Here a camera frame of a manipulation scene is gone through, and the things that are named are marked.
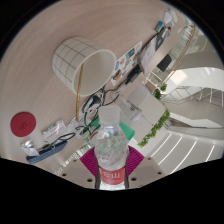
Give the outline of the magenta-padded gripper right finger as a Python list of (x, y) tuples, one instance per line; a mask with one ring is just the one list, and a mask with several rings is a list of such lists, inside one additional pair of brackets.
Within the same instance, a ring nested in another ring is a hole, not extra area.
[(125, 188), (143, 187), (165, 176), (152, 157), (144, 157), (133, 147), (129, 147), (129, 155), (125, 167)]

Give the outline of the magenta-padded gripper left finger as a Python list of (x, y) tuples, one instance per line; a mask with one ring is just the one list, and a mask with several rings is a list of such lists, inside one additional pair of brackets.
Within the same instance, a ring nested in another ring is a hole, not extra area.
[(62, 171), (61, 177), (84, 188), (98, 189), (100, 176), (94, 150), (90, 149), (81, 158), (73, 159)]

